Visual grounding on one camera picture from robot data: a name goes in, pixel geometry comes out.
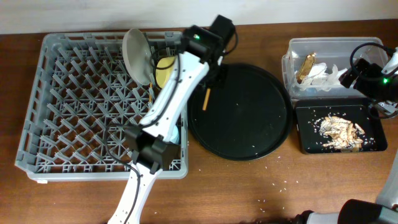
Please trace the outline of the wooden chopstick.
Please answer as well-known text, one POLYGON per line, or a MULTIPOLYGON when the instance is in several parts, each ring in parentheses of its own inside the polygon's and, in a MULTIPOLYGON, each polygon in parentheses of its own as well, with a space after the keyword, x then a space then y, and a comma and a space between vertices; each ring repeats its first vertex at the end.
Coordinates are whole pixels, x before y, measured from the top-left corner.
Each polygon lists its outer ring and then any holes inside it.
POLYGON ((152 103, 152 87, 153 87, 153 85, 152 85, 152 83, 150 83, 149 89, 148 89, 148 91, 149 91, 149 103, 152 103))
POLYGON ((211 93, 211 88, 207 88, 206 93, 205 93, 205 98, 203 101, 203 106, 202 106, 203 111, 206 111, 206 109, 207 109, 210 93, 211 93))

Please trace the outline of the light blue plastic cup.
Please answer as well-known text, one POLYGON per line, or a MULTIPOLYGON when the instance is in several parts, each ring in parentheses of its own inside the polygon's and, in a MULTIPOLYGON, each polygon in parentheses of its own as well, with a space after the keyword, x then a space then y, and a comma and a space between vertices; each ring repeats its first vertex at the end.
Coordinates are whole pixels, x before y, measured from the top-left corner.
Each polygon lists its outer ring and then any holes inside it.
POLYGON ((174 126, 173 130, 172 130, 172 135, 170 137, 170 142, 173 144, 180 144, 180 131, 179 131, 179 127, 177 125, 174 126))

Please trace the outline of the food scraps pile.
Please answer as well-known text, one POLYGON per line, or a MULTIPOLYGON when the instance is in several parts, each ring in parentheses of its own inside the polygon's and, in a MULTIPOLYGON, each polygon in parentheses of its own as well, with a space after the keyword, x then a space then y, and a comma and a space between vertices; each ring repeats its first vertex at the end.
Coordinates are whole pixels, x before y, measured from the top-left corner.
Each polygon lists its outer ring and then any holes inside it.
POLYGON ((361 152, 366 146, 373 147, 374 137, 368 136, 365 129, 358 123, 345 119, 343 113, 331 114, 311 119, 308 124, 311 131, 320 140, 315 140, 315 146, 321 152, 361 152))

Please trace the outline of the white round plate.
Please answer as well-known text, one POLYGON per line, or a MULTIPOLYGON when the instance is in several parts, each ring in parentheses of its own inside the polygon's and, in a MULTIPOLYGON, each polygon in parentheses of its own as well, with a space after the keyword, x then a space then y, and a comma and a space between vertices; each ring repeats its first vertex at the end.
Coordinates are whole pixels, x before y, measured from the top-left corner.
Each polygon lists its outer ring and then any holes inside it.
POLYGON ((151 51, 145 35, 139 29, 130 29, 123 37, 123 60, 130 77, 140 85, 151 81, 152 67, 149 63, 151 51))

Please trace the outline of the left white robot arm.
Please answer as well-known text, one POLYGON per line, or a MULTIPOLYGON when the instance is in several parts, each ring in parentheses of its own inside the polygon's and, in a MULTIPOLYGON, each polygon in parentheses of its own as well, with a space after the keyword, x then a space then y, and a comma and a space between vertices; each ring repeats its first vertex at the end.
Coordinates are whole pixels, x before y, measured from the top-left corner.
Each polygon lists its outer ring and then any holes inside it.
POLYGON ((183 31, 166 86, 137 126, 124 126, 131 150, 128 182, 110 223, 139 223, 142 209, 157 177, 175 159, 180 146, 172 134, 183 107, 200 82, 213 83, 226 49, 237 38, 231 19, 218 15, 209 28, 183 31))

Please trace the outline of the brown foil wrapper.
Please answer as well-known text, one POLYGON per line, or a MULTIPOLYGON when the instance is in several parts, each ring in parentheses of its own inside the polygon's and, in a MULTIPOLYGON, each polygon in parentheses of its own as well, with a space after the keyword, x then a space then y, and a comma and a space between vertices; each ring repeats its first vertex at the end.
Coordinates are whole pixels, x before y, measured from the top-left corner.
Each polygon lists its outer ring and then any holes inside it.
POLYGON ((306 56, 304 63, 298 70, 298 72, 295 74, 296 80, 298 84, 301 84, 304 79, 309 75, 313 64, 315 63, 315 53, 309 54, 306 56))

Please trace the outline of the yellow bowl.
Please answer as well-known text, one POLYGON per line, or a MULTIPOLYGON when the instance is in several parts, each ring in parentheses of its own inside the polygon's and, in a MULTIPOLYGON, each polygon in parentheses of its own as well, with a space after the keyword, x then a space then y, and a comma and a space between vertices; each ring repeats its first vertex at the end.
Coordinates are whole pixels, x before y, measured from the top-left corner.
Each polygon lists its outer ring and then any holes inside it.
POLYGON ((170 74, 174 68, 175 57, 164 57, 159 60, 156 65, 155 80, 160 88, 164 88, 167 84, 170 74))

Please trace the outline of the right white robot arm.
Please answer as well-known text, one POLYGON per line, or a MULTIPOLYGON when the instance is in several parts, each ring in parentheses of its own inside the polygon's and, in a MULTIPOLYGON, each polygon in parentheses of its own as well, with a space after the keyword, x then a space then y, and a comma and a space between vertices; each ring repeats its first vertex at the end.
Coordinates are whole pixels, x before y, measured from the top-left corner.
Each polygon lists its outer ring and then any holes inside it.
MULTIPOLYGON (((340 83, 369 98, 368 114, 373 121, 397 116, 397 49, 367 42, 356 47, 350 55, 350 70, 340 83), (354 62, 355 53, 362 47, 375 46, 390 57, 384 67, 373 69, 368 63, 354 62)), ((295 223, 397 223, 397 158, 392 163, 386 183, 374 202, 348 200, 338 213, 304 211, 295 217, 295 223)))

